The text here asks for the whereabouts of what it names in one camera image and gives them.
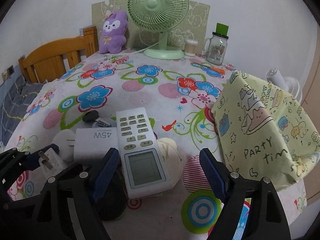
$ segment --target metal screw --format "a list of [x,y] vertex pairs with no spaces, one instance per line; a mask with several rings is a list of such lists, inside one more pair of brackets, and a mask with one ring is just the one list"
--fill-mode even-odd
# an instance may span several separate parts
[[271,180],[268,177],[264,177],[263,181],[267,184],[269,184],[271,182]]
[[84,179],[84,178],[88,177],[88,173],[86,171],[84,171],[84,172],[81,172],[79,176],[81,179]]
[[48,182],[49,182],[49,183],[54,183],[54,182],[55,182],[55,180],[56,180],[56,178],[55,178],[55,177],[50,177],[50,178],[48,179]]
[[239,173],[237,173],[237,172],[235,172],[235,171],[231,172],[230,175],[231,175],[231,177],[233,177],[234,179],[239,178]]

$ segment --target green fan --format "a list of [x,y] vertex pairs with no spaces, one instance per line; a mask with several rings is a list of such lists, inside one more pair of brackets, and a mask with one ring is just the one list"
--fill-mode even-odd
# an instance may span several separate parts
[[143,29],[160,32],[159,44],[146,49],[144,55],[161,59],[183,58],[183,52],[167,46],[170,29],[177,26],[186,16],[189,0],[127,0],[130,19]]

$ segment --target wooden headboard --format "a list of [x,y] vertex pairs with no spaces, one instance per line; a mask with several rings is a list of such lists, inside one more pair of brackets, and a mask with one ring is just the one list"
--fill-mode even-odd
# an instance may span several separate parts
[[19,59],[21,72],[32,83],[51,82],[66,73],[62,55],[66,54],[70,69],[81,62],[79,51],[87,57],[99,50],[97,28],[83,29],[83,36],[49,42],[35,49],[26,58]]

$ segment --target stuffed rabbit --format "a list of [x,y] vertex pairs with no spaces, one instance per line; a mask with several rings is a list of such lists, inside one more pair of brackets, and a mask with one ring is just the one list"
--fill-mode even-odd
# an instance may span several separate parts
[[128,27],[126,11],[113,12],[103,23],[99,42],[100,54],[117,54],[126,43],[124,36]]

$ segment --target fan grille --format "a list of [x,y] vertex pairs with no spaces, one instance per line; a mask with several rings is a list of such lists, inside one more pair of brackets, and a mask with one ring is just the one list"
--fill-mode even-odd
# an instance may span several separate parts
[[186,16],[189,0],[127,0],[129,17],[138,26],[165,31],[178,25]]

